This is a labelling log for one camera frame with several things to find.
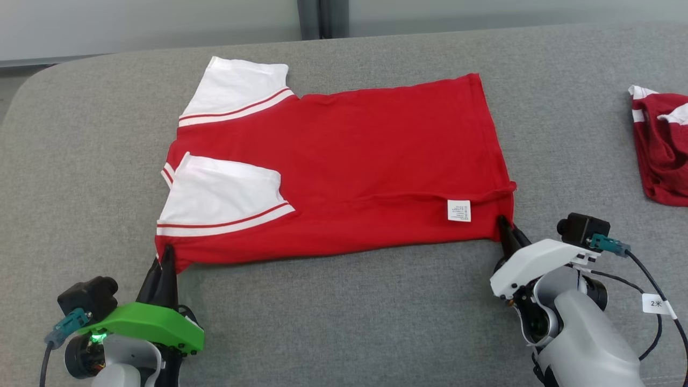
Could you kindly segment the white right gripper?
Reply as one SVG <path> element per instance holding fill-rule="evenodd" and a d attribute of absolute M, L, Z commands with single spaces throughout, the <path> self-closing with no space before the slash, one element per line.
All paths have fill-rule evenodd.
<path fill-rule="evenodd" d="M 494 296 L 513 299 L 514 293 L 549 272 L 566 264 L 587 265 L 590 258 L 597 259 L 599 252 L 577 247 L 553 239 L 534 244 L 525 233 L 504 215 L 497 218 L 497 228 L 503 253 L 501 265 L 490 278 Z"/>

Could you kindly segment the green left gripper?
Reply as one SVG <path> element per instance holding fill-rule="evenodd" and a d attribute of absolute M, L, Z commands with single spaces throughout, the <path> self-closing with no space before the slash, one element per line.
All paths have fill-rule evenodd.
<path fill-rule="evenodd" d="M 107 334 L 174 346 L 182 353 L 199 353 L 204 350 L 204 330 L 177 310 L 175 251 L 172 245 L 165 245 L 160 261 L 153 258 L 136 302 L 118 306 L 103 321 L 81 328 L 81 335 L 98 335 L 104 330 Z"/>

